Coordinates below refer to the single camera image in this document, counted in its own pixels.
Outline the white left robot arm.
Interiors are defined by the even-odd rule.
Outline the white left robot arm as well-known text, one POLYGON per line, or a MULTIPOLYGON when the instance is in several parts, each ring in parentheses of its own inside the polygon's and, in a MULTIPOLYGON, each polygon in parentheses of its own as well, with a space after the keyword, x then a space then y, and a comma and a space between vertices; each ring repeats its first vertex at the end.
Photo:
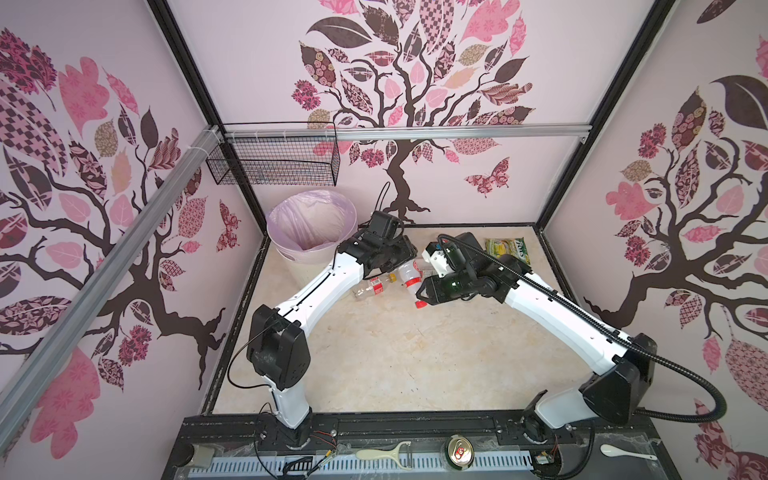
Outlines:
POLYGON ((404 234, 358 233, 298 293, 276 307, 259 306, 251 320, 246 358, 269 387, 278 421, 296 430, 310 416, 303 377, 311 363, 309 337, 323 316, 372 273, 391 273, 416 257, 404 234))

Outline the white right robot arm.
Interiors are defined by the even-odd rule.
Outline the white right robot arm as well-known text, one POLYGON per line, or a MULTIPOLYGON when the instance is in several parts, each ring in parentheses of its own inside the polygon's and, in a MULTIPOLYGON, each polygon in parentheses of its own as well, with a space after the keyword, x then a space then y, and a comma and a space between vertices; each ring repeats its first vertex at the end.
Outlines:
POLYGON ((647 356, 657 347, 650 337, 610 328, 552 289, 524 261, 485 252, 469 232, 439 236, 422 258, 434 273, 424 280, 419 300, 435 306, 494 299, 536 321, 590 368, 581 385, 542 391, 529 403, 520 422, 530 438, 540 442, 549 431, 582 420, 629 422, 653 380, 654 366, 647 356))

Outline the cream bin with pink liner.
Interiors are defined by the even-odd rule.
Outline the cream bin with pink liner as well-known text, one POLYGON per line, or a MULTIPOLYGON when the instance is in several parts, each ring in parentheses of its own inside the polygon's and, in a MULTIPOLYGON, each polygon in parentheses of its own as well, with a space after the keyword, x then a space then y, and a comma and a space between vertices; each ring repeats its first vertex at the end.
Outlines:
POLYGON ((333 259, 338 244, 358 225, 354 204, 332 190, 297 193, 267 216, 267 232, 300 287, 314 279, 333 259))

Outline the clear bottle red label yellow cap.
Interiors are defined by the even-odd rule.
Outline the clear bottle red label yellow cap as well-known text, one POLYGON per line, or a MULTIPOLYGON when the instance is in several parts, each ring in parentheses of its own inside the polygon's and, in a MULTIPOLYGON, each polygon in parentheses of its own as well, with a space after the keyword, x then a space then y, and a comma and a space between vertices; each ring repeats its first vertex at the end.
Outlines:
POLYGON ((375 297, 383 293, 390 284, 396 281, 394 273, 383 274, 372 279, 362 280, 352 288, 352 294, 356 300, 375 297))

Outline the green yellow snack bag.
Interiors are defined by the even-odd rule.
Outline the green yellow snack bag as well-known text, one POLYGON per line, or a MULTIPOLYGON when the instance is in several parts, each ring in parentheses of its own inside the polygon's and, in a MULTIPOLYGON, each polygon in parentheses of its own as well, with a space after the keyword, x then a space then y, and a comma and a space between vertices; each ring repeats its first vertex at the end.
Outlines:
POLYGON ((524 238, 488 238, 485 241, 486 251, 496 258, 511 255, 527 265, 531 265, 527 245, 524 238))

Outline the crushed metal can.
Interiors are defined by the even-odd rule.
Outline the crushed metal can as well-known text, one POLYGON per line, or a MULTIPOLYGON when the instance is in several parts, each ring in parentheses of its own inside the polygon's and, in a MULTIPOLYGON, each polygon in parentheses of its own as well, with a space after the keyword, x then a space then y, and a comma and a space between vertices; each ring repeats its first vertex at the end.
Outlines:
POLYGON ((463 471, 474 464, 476 453, 468 438, 454 434, 444 445, 444 458, 450 468, 463 471))

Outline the cream vegetable peeler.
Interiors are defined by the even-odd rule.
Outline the cream vegetable peeler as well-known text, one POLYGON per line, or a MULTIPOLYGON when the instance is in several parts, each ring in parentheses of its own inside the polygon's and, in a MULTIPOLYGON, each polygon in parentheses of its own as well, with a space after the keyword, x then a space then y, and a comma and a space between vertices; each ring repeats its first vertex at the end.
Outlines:
POLYGON ((361 449, 355 452, 355 457, 361 461, 391 460, 396 467, 402 470, 413 469, 412 442, 409 440, 399 442, 389 450, 361 449))

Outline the white plastic spoon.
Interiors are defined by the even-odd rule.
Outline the white plastic spoon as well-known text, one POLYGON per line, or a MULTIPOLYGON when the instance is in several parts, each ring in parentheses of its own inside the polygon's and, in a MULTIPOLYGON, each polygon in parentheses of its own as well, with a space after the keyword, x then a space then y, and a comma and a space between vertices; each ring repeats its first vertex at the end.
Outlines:
POLYGON ((600 452, 604 456, 609 458, 628 457, 628 458, 643 459, 647 461, 658 460, 658 457, 656 455, 628 451, 612 444, 602 444, 600 446, 600 452))

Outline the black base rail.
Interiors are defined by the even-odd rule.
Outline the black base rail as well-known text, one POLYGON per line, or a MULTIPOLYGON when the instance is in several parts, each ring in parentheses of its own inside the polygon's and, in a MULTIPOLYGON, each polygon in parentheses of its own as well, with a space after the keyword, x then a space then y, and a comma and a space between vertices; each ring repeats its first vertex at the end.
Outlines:
POLYGON ((490 437, 500 445, 524 446, 520 410, 311 413, 290 429, 265 410, 256 414, 215 414, 187 417, 174 443, 176 450, 192 444, 242 446, 266 438, 269 449, 287 451, 364 441, 445 439, 454 434, 471 439, 490 437))

